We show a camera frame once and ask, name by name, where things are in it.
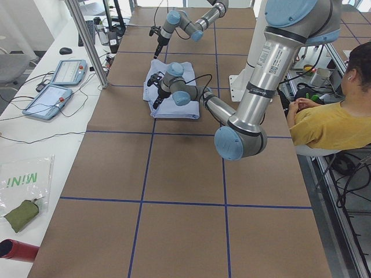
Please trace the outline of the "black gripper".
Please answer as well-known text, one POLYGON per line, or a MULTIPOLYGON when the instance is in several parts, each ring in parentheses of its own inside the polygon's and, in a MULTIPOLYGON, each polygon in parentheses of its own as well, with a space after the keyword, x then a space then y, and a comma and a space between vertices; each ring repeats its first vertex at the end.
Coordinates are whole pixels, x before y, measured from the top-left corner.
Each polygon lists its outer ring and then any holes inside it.
POLYGON ((157 59, 158 56, 160 55, 161 51, 162 51, 162 48, 164 46, 167 46, 168 45, 169 38, 166 38, 166 37, 162 36, 161 34, 159 34, 158 35, 157 42, 158 42, 158 46, 155 49, 155 53, 154 53, 154 56, 153 56, 154 59, 157 59))
POLYGON ((171 96, 171 92, 168 89, 163 89, 161 86, 159 86, 158 97, 156 98, 156 100, 154 101, 152 105, 153 109, 157 109, 161 105, 163 99, 166 99, 170 96, 171 96))

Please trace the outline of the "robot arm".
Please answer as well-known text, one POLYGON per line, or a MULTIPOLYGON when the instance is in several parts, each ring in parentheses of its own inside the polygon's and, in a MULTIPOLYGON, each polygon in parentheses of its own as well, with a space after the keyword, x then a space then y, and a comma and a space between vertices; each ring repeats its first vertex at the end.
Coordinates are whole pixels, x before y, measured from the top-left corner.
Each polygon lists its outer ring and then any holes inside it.
POLYGON ((185 11, 173 9, 167 13, 163 26, 154 25, 151 27, 149 36, 158 35, 158 46, 154 53, 154 59, 157 59, 162 48, 168 45, 176 28, 181 28, 193 41, 198 42, 212 23, 225 16, 229 7, 228 0, 208 2, 212 5, 212 8, 195 22, 191 21, 185 11))
POLYGON ((164 74, 151 75, 147 82, 157 88, 154 108, 168 97, 178 106, 200 101, 222 124, 214 135, 214 144, 227 160, 240 160, 264 150, 267 136, 261 121, 271 99, 301 47, 324 45, 339 37, 341 2, 268 1, 264 17, 265 42, 258 47, 257 64, 237 109, 207 86, 188 85, 183 66, 176 62, 169 64, 164 74))

